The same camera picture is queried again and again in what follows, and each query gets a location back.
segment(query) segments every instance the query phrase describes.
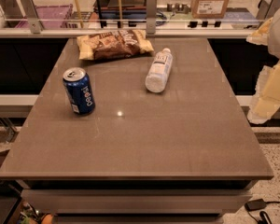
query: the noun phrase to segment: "blue pepsi can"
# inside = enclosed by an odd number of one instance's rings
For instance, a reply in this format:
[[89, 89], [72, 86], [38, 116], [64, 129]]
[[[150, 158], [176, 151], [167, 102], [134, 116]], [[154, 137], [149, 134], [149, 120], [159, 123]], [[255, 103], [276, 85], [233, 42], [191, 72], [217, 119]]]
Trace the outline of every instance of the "blue pepsi can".
[[95, 108], [90, 77], [84, 69], [73, 67], [63, 74], [63, 84], [72, 105], [78, 114], [89, 114]]

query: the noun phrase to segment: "table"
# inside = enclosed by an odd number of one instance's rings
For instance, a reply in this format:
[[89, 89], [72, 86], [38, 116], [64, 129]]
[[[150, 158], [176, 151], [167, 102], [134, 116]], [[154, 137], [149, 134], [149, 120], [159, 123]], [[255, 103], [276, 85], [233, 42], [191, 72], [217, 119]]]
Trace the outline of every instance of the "table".
[[[238, 210], [273, 171], [214, 52], [206, 39], [150, 41], [174, 56], [161, 94], [145, 87], [152, 55], [80, 61], [69, 39], [0, 178], [18, 180], [22, 197], [60, 223], [67, 213], [221, 223]], [[74, 114], [65, 94], [63, 72], [73, 66], [91, 78], [88, 116]]]

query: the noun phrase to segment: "white bottle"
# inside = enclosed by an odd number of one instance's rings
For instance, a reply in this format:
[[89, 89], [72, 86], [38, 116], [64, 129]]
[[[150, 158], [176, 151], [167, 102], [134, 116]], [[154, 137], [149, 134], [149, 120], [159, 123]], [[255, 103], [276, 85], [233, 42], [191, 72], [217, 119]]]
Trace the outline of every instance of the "white bottle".
[[171, 71], [173, 56], [169, 49], [163, 49], [156, 54], [146, 78], [149, 91], [159, 93], [165, 90]]

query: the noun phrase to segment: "gray tabletop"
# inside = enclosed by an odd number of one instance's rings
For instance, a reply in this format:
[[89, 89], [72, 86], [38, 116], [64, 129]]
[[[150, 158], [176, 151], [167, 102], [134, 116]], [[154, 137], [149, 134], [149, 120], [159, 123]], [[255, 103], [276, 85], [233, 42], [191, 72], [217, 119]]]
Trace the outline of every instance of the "gray tabletop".
[[[22, 179], [269, 179], [260, 150], [206, 39], [151, 39], [174, 56], [166, 90], [145, 78], [152, 55], [90, 62], [70, 39], [0, 169]], [[96, 103], [72, 112], [63, 72], [83, 67]]]

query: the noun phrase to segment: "box label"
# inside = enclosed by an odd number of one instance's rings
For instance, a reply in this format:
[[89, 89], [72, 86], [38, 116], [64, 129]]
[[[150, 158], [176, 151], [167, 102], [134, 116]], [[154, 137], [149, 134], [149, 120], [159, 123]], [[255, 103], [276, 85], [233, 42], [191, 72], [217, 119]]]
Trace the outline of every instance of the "box label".
[[220, 14], [224, 1], [200, 1], [197, 14]]

